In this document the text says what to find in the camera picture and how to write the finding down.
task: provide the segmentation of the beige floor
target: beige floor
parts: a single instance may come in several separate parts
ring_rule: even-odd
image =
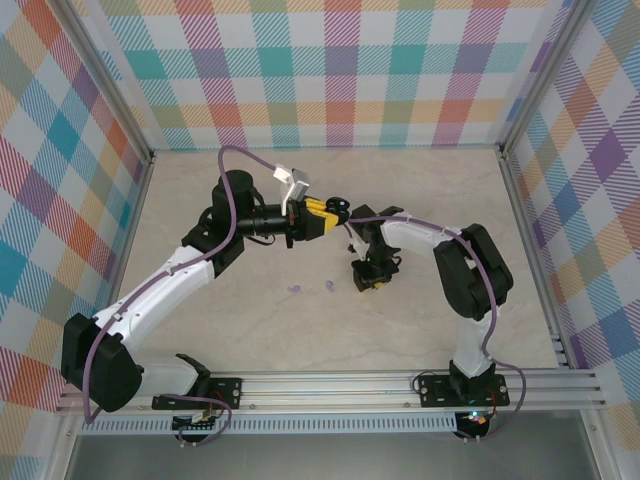
[[[309,195],[342,196],[353,207],[389,205],[444,226],[485,225],[515,286],[490,350],[523,367],[557,366],[518,229],[491,150],[259,150],[306,171]],[[254,176],[267,203],[279,199],[270,171],[229,154],[226,168]],[[129,291],[163,263],[211,201],[216,153],[160,154],[123,282]],[[212,284],[179,306],[146,339],[145,352],[187,353],[211,370],[379,370],[444,368],[457,333],[431,258],[403,254],[400,274],[358,293],[347,235],[337,228],[287,250],[247,242]],[[334,283],[334,293],[325,282]],[[299,293],[288,286],[300,285]]]

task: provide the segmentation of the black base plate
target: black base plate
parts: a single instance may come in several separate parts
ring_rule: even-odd
[[[242,396],[241,378],[210,378],[209,398],[222,400],[231,407],[231,410],[240,408],[240,397]],[[151,408],[153,410],[197,410],[206,404],[204,402],[190,402],[173,400],[171,398],[158,395],[153,397]]]
[[[509,391],[500,393],[500,387],[506,387],[503,375],[493,375],[486,389],[471,396],[465,403],[453,391],[449,384],[449,375],[421,375],[416,382],[418,391],[426,387],[427,393],[420,394],[422,407],[492,407],[493,398],[489,390],[496,397],[497,407],[509,405]]]

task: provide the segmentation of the plaid wallpaper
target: plaid wallpaper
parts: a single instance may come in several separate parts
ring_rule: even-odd
[[[89,2],[73,0],[147,137],[171,149],[493,144],[550,3],[102,0],[100,23]]]
[[[513,157],[578,363],[598,371],[617,456],[637,467],[639,26],[640,0],[599,2]]]
[[[533,87],[536,79],[538,78],[538,74],[542,66],[545,64],[547,60],[547,55],[551,51],[551,45],[558,37],[558,34],[562,30],[567,18],[569,17],[569,13],[571,12],[571,7],[575,3],[575,0],[562,0],[562,5],[556,14],[556,18],[553,20],[553,24],[551,28],[547,32],[545,36],[544,42],[542,42],[542,46],[536,55],[535,60],[531,64],[529,71],[527,72],[527,76],[525,78],[524,83],[520,87],[518,91],[518,95],[516,96],[515,101],[513,102],[511,109],[509,110],[509,115],[507,115],[507,120],[504,122],[502,129],[500,130],[500,134],[498,135],[498,142],[503,143],[511,125],[513,125],[513,121],[516,118],[516,115],[520,111],[520,107],[522,106],[522,102],[529,95],[531,91],[531,87]]]
[[[62,325],[104,306],[142,163],[45,0],[0,0],[0,478],[38,472]]]

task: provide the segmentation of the gray floor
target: gray floor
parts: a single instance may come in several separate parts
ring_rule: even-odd
[[[223,435],[201,449],[166,437],[81,437],[67,480],[590,480],[580,415],[524,413],[504,434]]]

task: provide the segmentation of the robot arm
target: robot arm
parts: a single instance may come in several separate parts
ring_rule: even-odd
[[[266,205],[254,188],[251,175],[241,170],[227,173],[235,203],[236,228],[231,240],[215,255],[198,261],[204,253],[221,245],[231,229],[230,206],[222,180],[212,191],[212,206],[202,213],[198,224],[182,239],[182,246],[153,275],[93,318],[77,314],[69,319],[63,335],[63,377],[77,388],[82,388],[89,350],[114,315],[116,321],[111,321],[104,338],[97,345],[89,380],[90,398],[103,410],[112,412],[120,409],[140,389],[146,395],[184,394],[192,388],[196,374],[207,377],[204,367],[183,356],[179,358],[193,368],[188,368],[186,375],[178,375],[181,378],[167,381],[170,372],[175,373],[175,365],[169,366],[169,373],[158,373],[158,370],[166,372],[166,365],[160,369],[140,366],[132,354],[178,304],[220,276],[235,261],[244,251],[244,238],[282,234],[287,247],[292,248],[295,241],[318,238],[349,218],[349,204],[341,198],[334,197],[324,202],[305,197],[308,183],[301,172],[278,166],[274,176],[284,184],[283,201]],[[158,274],[164,276],[158,280]],[[147,287],[151,279],[156,281]],[[131,303],[118,314],[127,301]],[[179,364],[177,368],[183,371],[180,366],[187,365]]]
[[[376,221],[376,217],[398,218],[397,221]],[[458,314],[458,342],[449,364],[447,388],[435,397],[470,404],[486,396],[503,380],[495,374],[495,364],[482,348],[491,326],[491,304],[477,265],[473,264],[464,247],[445,233],[454,232],[471,244],[487,273],[497,305],[506,302],[513,287],[513,277],[500,256],[487,230],[481,225],[465,229],[436,229],[411,222],[411,215],[397,207],[389,207],[376,215],[367,205],[353,211],[352,224],[357,236],[351,250],[358,253],[352,262],[354,282],[360,291],[380,288],[399,271],[396,254],[405,249],[423,256],[434,255],[445,297]],[[508,403],[508,397],[502,402]]]
[[[117,321],[112,322],[97,346],[89,382],[90,398],[105,411],[112,412],[141,392],[145,395],[210,395],[208,370],[189,357],[178,356],[186,363],[169,369],[165,365],[158,373],[153,366],[137,365],[132,354],[178,304],[233,263],[244,251],[244,238],[282,234],[287,247],[291,248],[294,241],[313,240],[349,220],[349,204],[345,200],[334,197],[323,202],[305,197],[308,179],[301,172],[278,166],[274,176],[284,183],[283,200],[279,204],[266,205],[247,172],[233,170],[227,173],[236,206],[236,229],[231,241],[215,255],[197,261],[203,253],[218,247],[231,228],[229,202],[221,181],[212,191],[212,206],[202,213],[198,224],[182,239],[182,246],[149,277],[167,272],[163,278],[142,292],[139,287],[92,319],[80,314],[72,317],[64,328],[61,369],[64,378],[76,387],[82,387],[90,347],[123,303],[135,298],[118,315]],[[399,208],[390,207],[379,216],[407,217],[401,212]],[[375,216],[363,205],[353,211],[351,219]],[[395,254],[401,249],[424,256],[431,252],[435,255],[445,296],[459,315],[458,346],[450,365],[449,383],[459,401],[468,402],[470,396],[483,391],[495,371],[495,365],[481,349],[491,319],[487,291],[477,269],[467,264],[460,245],[440,230],[408,221],[383,220],[354,223],[352,227],[358,235],[352,246],[360,256],[352,262],[352,267],[360,291],[379,288],[391,281],[399,271]],[[490,276],[498,304],[504,303],[513,279],[486,230],[472,225],[454,231],[472,244]],[[185,264],[189,266],[176,269]]]

